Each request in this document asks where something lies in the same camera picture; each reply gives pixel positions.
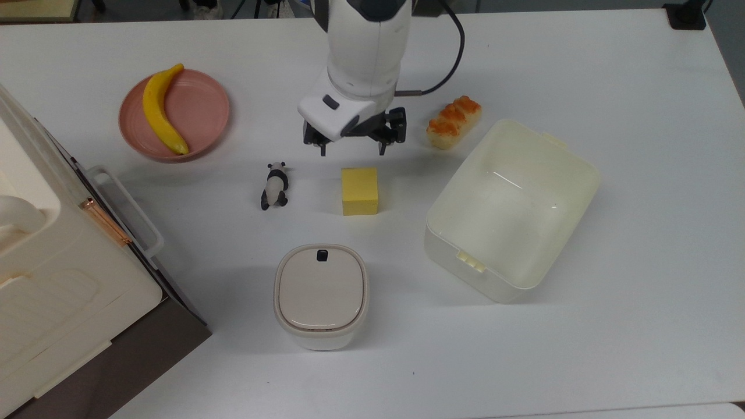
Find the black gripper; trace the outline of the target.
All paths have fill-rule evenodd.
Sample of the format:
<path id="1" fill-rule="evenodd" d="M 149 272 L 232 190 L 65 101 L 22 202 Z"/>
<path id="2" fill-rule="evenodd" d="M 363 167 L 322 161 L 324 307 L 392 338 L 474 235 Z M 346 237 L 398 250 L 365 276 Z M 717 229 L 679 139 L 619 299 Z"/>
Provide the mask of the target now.
<path id="1" fill-rule="evenodd" d="M 364 122 L 342 133 L 343 137 L 369 137 L 378 143 L 378 153 L 384 156 L 386 149 L 394 144 L 402 144 L 407 136 L 407 115 L 404 107 L 396 107 L 389 112 L 380 112 Z M 303 143 L 317 147 L 320 156 L 327 155 L 328 138 L 311 126 L 303 123 Z"/>

